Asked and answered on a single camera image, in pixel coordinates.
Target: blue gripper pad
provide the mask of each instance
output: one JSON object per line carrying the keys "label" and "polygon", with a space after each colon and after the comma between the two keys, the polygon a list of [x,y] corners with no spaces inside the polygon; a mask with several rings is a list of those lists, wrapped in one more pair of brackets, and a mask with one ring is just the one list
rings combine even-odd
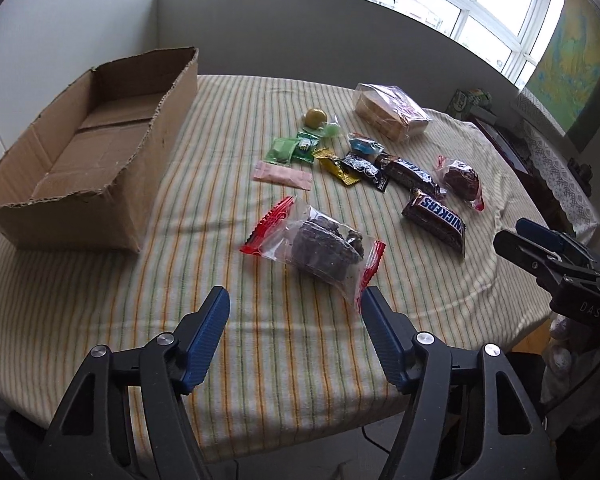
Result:
{"label": "blue gripper pad", "polygon": [[377,287],[367,287],[362,293],[360,311],[386,380],[395,385],[398,391],[405,393],[408,390],[410,380],[405,374],[408,363],[405,359],[407,349],[405,349],[403,342],[408,341],[411,349],[410,339],[412,335],[407,335],[408,340],[403,339],[403,342],[401,342],[391,320],[397,320],[398,316],[402,316],[409,325],[411,323],[403,314],[391,310]]}
{"label": "blue gripper pad", "polygon": [[547,251],[557,254],[564,251],[564,242],[558,234],[527,218],[521,218],[516,222],[516,232],[523,238],[544,247]]}
{"label": "blue gripper pad", "polygon": [[200,322],[198,332],[187,352],[187,371],[182,378],[182,384],[189,393],[205,380],[229,318],[229,306],[229,293],[225,288],[215,286],[195,313],[196,316],[204,316],[204,319]]}

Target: round yellow candy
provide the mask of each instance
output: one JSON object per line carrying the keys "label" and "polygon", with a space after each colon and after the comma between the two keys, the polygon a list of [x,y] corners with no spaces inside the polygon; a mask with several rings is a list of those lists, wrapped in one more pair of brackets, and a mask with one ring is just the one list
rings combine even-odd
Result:
{"label": "round yellow candy", "polygon": [[320,108],[309,108],[304,114],[304,126],[312,130],[317,130],[327,120],[327,114]]}

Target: open cardboard box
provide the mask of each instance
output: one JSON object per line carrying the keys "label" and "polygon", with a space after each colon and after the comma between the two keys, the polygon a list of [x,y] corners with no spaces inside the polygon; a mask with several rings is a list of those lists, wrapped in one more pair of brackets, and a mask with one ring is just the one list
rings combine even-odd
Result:
{"label": "open cardboard box", "polygon": [[0,232],[18,248],[139,251],[197,91],[193,47],[82,74],[0,161]]}

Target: snickers logo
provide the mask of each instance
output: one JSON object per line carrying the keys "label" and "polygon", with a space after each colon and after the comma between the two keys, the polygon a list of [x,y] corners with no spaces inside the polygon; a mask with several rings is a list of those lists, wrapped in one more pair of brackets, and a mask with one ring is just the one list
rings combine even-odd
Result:
{"label": "snickers logo", "polygon": [[431,211],[434,215],[439,216],[446,223],[451,225],[451,227],[458,231],[460,235],[464,235],[464,224],[460,217],[451,211],[451,209],[447,209],[439,202],[433,200],[430,196],[424,194],[420,195],[417,197],[415,205]]}

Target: bread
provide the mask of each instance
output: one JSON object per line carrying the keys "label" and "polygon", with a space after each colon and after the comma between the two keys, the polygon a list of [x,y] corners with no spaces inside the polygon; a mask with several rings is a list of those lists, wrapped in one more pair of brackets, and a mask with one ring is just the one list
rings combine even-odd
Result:
{"label": "bread", "polygon": [[[391,97],[381,95],[383,89]],[[397,142],[422,133],[429,124],[424,111],[398,87],[358,85],[355,111],[363,121]]]}

